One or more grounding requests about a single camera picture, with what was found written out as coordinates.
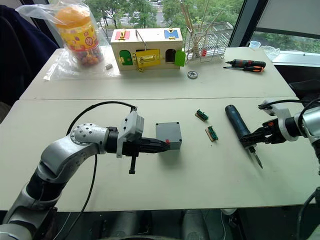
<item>black cable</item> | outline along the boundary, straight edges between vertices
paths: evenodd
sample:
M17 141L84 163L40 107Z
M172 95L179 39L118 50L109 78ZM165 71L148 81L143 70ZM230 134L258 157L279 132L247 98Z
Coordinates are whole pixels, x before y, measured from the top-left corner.
M90 186L90 190L89 190L89 194L88 197L85 200L85 203L81 209L81 211L79 212L78 216L76 216L75 220L73 221L73 223L71 224L68 232L66 233L66 235L62 238L63 240L65 240L68 235L70 234L71 230L74 228L74 226L76 225L77 221L79 220L80 216L82 215L82 213L85 211L86 206L89 202L89 199L91 197L91 193L92 193L92 189L94 188L94 184L95 184L95 179L96 179L96 172L97 172L97 164L98 164L98 156L94 155L94 169L93 169L93 176L92 176L92 181L91 181L91 186Z
M300 112L300 115L298 117L298 122L297 122L297 125L298 125L298 128L300 129L300 132L302 133L302 135L304 137L307 137L307 135L305 134L305 131L303 129L303 126L302 126L302 118L303 118L303 115L304 113L310 108L310 106L312 106L312 104L314 104L315 102L318 102L320 101L320 97L316 98L316 99L313 99L311 102L309 102L305 107L304 109L302 110L302 112Z
M105 104L120 104L120 105L125 105L130 107L131 109L136 110L137 107L133 106L129 103L126 102L122 102L122 101L103 101L103 102L99 102L97 104L91 105L90 107L86 108L85 110L83 110L78 116L76 116L76 118L72 121L72 123L70 124L68 131L66 132L66 135L68 135L69 133L71 133L72 128L74 127L75 123L79 120L79 118L81 118L82 115L84 115L86 112L89 112L90 110L99 107L101 105L105 105Z
M41 199L42 199L42 197L43 197L43 195L44 195L44 192L45 192L45 185L44 185L44 182L42 182L42 188L41 188L41 194L40 194L40 197L38 198L38 200L34 200L33 201L33 203L32 203L32 206L36 203L36 202L40 202L41 201Z
M301 207L299 214L298 214L298 220L297 220L297 224L296 224L296 239L300 240L300 232L301 232L301 223L302 223L302 218L304 216L306 207L309 205L309 203L312 201L312 199L314 199L316 195L316 191L314 191L309 198L304 202L303 206Z
M258 106L258 108L260 110L271 109L271 107L270 107L271 105L273 105L273 104L282 104L282 103L308 104L308 103L310 103L310 101L307 101L307 100L296 100L296 99L285 99L285 100L272 101L272 102L269 102L269 103L261 104L261 105Z
M99 102L97 104L91 105L89 107L87 107L85 110L83 110L78 116L76 116L76 118L72 121L72 123L70 124L67 132L66 132L66 136L71 132L71 130L73 129L75 123L79 120L79 118L81 118L81 116L83 116L86 112L89 112L90 110L101 106L101 105L105 105L105 104L120 104L120 105L124 105L124 106L128 106L131 108L131 110L137 110L136 106L133 106L129 103L126 102L122 102L122 101L103 101L103 102ZM92 181L91 181L91 186L90 186L90 190L89 190L89 194L85 200L85 203L81 209L81 211L79 212L79 214L76 216L75 220L73 221L73 223L71 224L68 232L66 233L66 235L62 238L62 240L65 240L68 235L70 234L71 230L73 229L73 227L76 225L77 221L79 220L80 216L82 215L82 213L85 211L86 206L89 202L89 199L91 197L91 193L92 190L94 188L94 184L95 184L95 179L96 179L96 172L97 172L97 165L98 165L98 156L95 154L94 155L94 169L93 169L93 176L92 176Z

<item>white table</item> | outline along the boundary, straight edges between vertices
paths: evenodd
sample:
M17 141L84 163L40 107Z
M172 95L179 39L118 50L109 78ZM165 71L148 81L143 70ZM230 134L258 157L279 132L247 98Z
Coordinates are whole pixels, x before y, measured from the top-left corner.
M264 98L128 100L144 117L145 137L154 138L155 123L180 122L180 151L141 153L136 174L130 158L100 155L96 182L86 211L244 208L302 204L319 185L318 160L305 138L282 144L260 143L256 152L263 169L241 147L225 106L234 104L250 130L271 119L257 105ZM20 100L0 125L0 210L7 210L30 179L47 145L62 138L73 118L96 100ZM288 103L291 113L302 109ZM209 115L204 123L197 108ZM86 113L79 123L120 125L129 109L105 105ZM213 125L219 140L210 142ZM93 158L65 187L60 211L79 211L87 197Z
M119 74L112 49L107 50L112 73ZM122 71L116 77L108 72L89 75L83 72L76 79L63 77L44 80L49 68L62 54L58 49L35 77L21 100L102 100L102 99L208 99L248 97L294 97L286 81L265 55L262 49L248 47L227 48L225 58L214 62L190 62L180 69L151 70L144 73ZM233 59L266 62L263 73L223 69ZM197 79L189 79L187 72L196 71Z

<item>screwdriver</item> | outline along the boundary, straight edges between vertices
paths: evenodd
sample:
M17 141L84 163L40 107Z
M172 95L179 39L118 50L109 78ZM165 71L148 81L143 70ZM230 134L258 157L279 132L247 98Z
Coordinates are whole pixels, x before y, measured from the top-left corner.
M250 134L249 129L247 128L244 120L241 118L240 113L238 112L238 110L236 109L236 107L234 105L228 105L225 107L225 113L229 119L229 121L231 122L236 135L238 136L238 139L240 140L243 136ZM262 163L258 157L258 155L256 154L256 150L255 150L255 146L257 146L256 144L249 144L246 142L241 142L242 146L244 147L244 149L249 150L250 153L252 153L256 159L256 161L258 162L260 168L263 169Z
M242 70L248 72L260 73L264 71L262 66L244 66L244 67L232 67L232 66L224 66L224 69L234 69L234 70Z
M227 64L231 64L234 68L243 68L243 67L266 67L266 63L264 61L252 61L252 60L241 60L241 59L233 59L232 61L226 61Z

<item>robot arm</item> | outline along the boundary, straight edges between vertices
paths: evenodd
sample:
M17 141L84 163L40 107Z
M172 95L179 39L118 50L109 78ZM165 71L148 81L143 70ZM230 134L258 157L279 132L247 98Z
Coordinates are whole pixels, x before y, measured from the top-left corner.
M256 131L243 136L240 142L247 145L256 143L279 144L285 141L293 142L299 136L303 136L309 139L320 161L320 106L311 108L302 115L301 129L298 124L299 112L291 116L289 109L283 107L282 103L265 108L266 104L271 102L264 101L259 108L268 115L277 116L277 118L264 122L262 127L259 127Z
M39 229L52 217L63 188L80 165L97 154L116 153L131 156L130 173L140 153L159 153L169 145L153 138L143 138L144 119L132 111L116 127L100 127L93 123L78 125L67 136L51 143L42 153L30 181L24 186L0 225L1 240L36 239Z

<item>metal wire rack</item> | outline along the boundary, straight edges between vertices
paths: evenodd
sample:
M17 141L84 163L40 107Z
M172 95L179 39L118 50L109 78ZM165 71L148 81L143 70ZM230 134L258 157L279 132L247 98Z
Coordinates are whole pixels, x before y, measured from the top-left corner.
M193 25L193 32L187 27L185 63L193 60L209 62L214 57L224 58L232 32L233 27L227 21Z

